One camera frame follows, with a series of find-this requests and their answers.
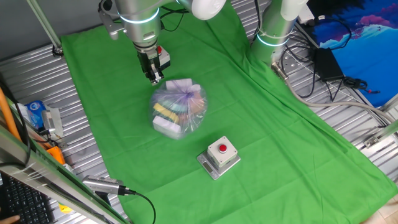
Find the metal grid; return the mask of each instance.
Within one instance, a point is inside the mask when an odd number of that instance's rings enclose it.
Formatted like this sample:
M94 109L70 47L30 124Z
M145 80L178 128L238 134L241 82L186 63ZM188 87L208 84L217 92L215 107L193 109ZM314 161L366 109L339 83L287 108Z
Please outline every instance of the metal grid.
M257 15L254 1L232 0L233 7L241 19L249 39L257 27ZM268 1L260 3L264 9ZM87 117L77 95L64 59L52 55L52 46L42 47L27 54L0 62L0 72L10 86L15 97L21 103L42 100L46 105L59 108L62 118L64 141L67 148L63 150L65 160L77 172L79 178L86 175L109 176L101 153L88 124ZM297 54L305 54L294 49ZM297 63L287 55L285 60L290 81L299 94L306 94L312 83L310 64ZM336 91L336 83L331 83L332 93ZM329 92L321 82L316 82L311 102L325 103L329 100ZM351 90L342 89L335 101L361 101ZM397 108L390 112L398 118ZM364 140L377 133L380 123L374 115L361 108L338 106L334 108L312 108L331 127L337 130L348 141L355 145L365 156L393 180L398 179L398 145L389 137L379 144L366 148ZM126 214L117 196L109 198L113 208L124 218ZM58 203L51 201L55 219L58 223L83 223L88 219L79 213L68 215L60 212Z

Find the black keyboard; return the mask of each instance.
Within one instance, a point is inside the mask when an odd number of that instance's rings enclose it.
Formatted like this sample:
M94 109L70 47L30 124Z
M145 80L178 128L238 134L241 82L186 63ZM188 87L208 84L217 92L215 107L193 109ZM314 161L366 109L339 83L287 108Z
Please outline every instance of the black keyboard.
M1 173L0 220L19 215L21 224L48 224L53 222L49 199L43 193Z

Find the plastic bag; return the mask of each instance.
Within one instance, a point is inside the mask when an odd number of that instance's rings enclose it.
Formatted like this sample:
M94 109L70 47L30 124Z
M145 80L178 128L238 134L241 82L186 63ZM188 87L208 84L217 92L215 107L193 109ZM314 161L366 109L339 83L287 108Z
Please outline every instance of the plastic bag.
M204 89L190 78L164 82L150 99L154 129L172 139L196 130L207 109Z

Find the black power adapter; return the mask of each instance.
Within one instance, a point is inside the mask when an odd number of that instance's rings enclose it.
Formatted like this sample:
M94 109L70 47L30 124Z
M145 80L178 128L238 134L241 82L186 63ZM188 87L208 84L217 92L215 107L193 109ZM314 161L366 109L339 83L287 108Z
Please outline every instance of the black power adapter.
M318 75L323 82L344 79L343 71L341 71L341 68L330 48L316 49L314 63L317 65Z

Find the green cloth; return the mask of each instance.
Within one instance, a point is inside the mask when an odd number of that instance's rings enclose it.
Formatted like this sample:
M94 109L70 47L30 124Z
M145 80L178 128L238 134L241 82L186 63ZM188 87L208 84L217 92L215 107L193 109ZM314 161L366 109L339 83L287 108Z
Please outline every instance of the green cloth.
M166 17L166 28L179 19ZM187 14L175 32L159 37L171 56L165 79L192 78L207 93L205 119L181 140L151 126L149 101L157 86L145 78L125 35L111 40L98 27L62 43L110 176L149 197L157 223L359 223L398 193L252 58L230 3L207 22ZM222 136L241 161L213 180L197 155ZM145 200L119 198L134 223L152 223Z

